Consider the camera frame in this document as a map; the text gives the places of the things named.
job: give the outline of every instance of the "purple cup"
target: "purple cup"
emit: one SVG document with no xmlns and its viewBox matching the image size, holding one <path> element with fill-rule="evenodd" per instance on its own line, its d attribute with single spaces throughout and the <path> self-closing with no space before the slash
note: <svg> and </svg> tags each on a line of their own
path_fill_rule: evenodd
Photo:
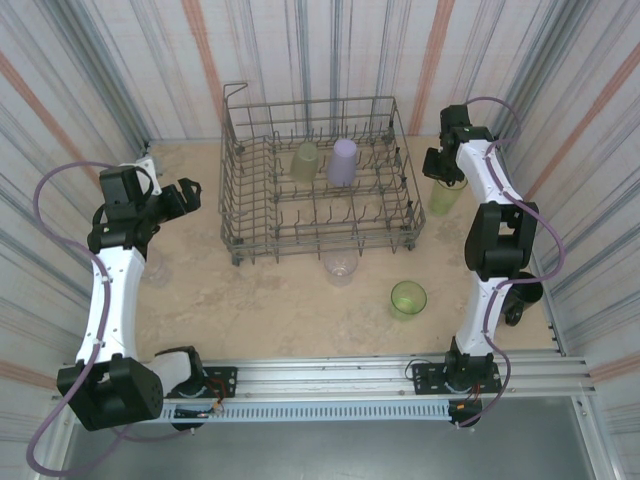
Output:
<svg viewBox="0 0 640 480">
<path fill-rule="evenodd" d="M 358 147 L 348 138 L 341 138 L 333 145 L 331 161 L 327 167 L 327 179 L 334 187 L 348 187 L 356 178 Z"/>
</svg>

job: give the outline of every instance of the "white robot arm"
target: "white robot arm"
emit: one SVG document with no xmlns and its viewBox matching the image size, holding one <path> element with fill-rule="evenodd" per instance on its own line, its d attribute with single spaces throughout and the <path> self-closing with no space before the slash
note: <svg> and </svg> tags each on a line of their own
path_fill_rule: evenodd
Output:
<svg viewBox="0 0 640 480">
<path fill-rule="evenodd" d="M 510 284 L 499 288 L 488 321 L 485 315 L 496 288 L 518 278 L 520 270 L 527 267 L 537 221 L 505 196 L 508 193 L 515 200 L 522 200 L 506 178 L 495 150 L 490 151 L 494 141 L 491 133 L 486 127 L 471 124 L 467 106 L 450 105 L 440 112 L 440 122 L 440 148 L 427 151 L 422 172 L 448 185 L 466 177 L 479 203 L 465 243 L 465 262 L 473 272 L 466 318 L 445 356 L 442 370 L 445 379 L 427 372 L 431 375 L 427 379 L 431 388 L 446 381 L 450 391 L 460 392 L 474 385 L 487 386 L 492 379 L 496 380 L 493 349 L 486 338 L 493 339 Z M 538 211 L 535 203 L 525 202 L 525 205 Z M 414 368 L 414 378 L 420 374 L 416 369 L 422 368 L 425 367 Z M 491 388 L 499 390 L 497 385 Z"/>
<path fill-rule="evenodd" d="M 91 373 L 69 405 L 88 430 L 156 418 L 162 398 L 183 382 L 202 381 L 202 364 L 193 347 L 160 352 L 150 363 L 138 362 L 135 311 L 147 246 L 160 224 L 200 207 L 200 185 L 189 179 L 161 188 L 150 156 L 100 172 L 105 204 L 93 218 L 90 250 L 104 264 L 103 278 L 93 263 L 89 321 L 76 365 L 58 372 L 65 394 L 94 350 L 105 302 L 103 282 L 111 290 L 106 328 Z"/>
<path fill-rule="evenodd" d="M 470 140 L 460 145 L 456 163 L 458 168 L 460 168 L 467 177 L 469 186 L 479 204 L 495 202 L 498 205 L 513 205 L 511 201 L 504 197 L 502 190 L 491 177 L 489 169 L 487 168 L 485 156 L 490 144 L 487 140 Z M 502 171 L 502 167 L 496 158 L 495 150 L 489 154 L 489 161 L 500 183 L 504 185 L 504 190 L 507 190 L 511 196 L 517 200 L 522 200 L 522 197 L 513 189 Z M 467 316 L 464 324 L 456 334 L 456 343 L 461 352 L 468 353 L 472 356 L 484 356 L 492 352 L 483 334 L 484 314 L 493 290 L 507 279 L 508 277 L 506 276 L 491 277 L 483 281 L 477 273 L 473 275 Z M 487 332 L 491 339 L 493 339 L 498 324 L 500 308 L 510 287 L 511 285 L 506 285 L 500 289 L 498 297 L 491 309 Z"/>
</svg>

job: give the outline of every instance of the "beige floor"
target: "beige floor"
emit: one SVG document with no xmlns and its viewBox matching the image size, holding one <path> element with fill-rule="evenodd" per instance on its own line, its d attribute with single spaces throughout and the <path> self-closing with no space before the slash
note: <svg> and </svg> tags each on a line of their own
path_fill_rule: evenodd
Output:
<svg viewBox="0 0 640 480">
<path fill-rule="evenodd" d="M 433 139 L 409 139 L 419 173 Z M 427 217 L 414 251 L 365 251 L 351 285 L 336 288 L 312 255 L 259 259 L 231 265 L 220 240 L 217 213 L 218 144 L 157 146 L 165 169 L 161 183 L 182 176 L 202 183 L 203 207 L 162 227 L 154 238 L 149 271 L 137 311 L 139 355 L 194 345 L 203 359 L 373 355 L 448 349 L 464 319 L 471 277 L 463 246 L 476 211 L 470 189 L 444 218 Z M 419 175 L 426 203 L 432 180 Z M 411 279 L 429 302 L 415 319 L 389 313 L 389 294 Z M 542 308 L 534 306 L 520 325 L 500 325 L 497 343 L 507 349 L 552 348 Z"/>
</svg>

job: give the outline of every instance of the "clear plastic cup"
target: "clear plastic cup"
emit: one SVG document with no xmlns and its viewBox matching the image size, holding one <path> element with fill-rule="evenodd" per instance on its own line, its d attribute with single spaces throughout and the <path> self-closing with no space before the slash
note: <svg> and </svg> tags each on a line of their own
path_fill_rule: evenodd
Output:
<svg viewBox="0 0 640 480">
<path fill-rule="evenodd" d="M 290 175 L 296 182 L 313 182 L 318 172 L 318 148 L 305 142 L 298 147 L 291 161 Z"/>
<path fill-rule="evenodd" d="M 410 320 L 427 306 L 427 292 L 410 280 L 398 283 L 391 290 L 391 311 L 398 320 Z"/>
<path fill-rule="evenodd" d="M 171 269 L 164 261 L 164 256 L 156 248 L 149 245 L 147 261 L 142 272 L 142 282 L 152 287 L 162 288 L 171 281 Z"/>
<path fill-rule="evenodd" d="M 329 282 L 336 287 L 349 285 L 357 267 L 357 250 L 324 254 L 324 268 L 327 270 Z"/>
<path fill-rule="evenodd" d="M 437 216 L 449 213 L 468 183 L 465 178 L 462 182 L 456 182 L 449 187 L 446 183 L 437 180 L 429 197 L 429 211 Z"/>
</svg>

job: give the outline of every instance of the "dish rack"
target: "dish rack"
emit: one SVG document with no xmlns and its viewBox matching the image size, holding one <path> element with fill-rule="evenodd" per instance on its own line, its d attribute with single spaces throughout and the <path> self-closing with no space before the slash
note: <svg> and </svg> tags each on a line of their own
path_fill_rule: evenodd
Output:
<svg viewBox="0 0 640 480">
<path fill-rule="evenodd" d="M 218 210 L 234 265 L 244 259 L 336 250 L 412 250 L 425 224 L 394 97 L 374 96 L 230 105 L 246 82 L 224 86 Z M 333 144 L 358 145 L 350 187 L 327 181 Z M 294 153 L 314 142 L 318 173 L 289 177 Z"/>
</svg>

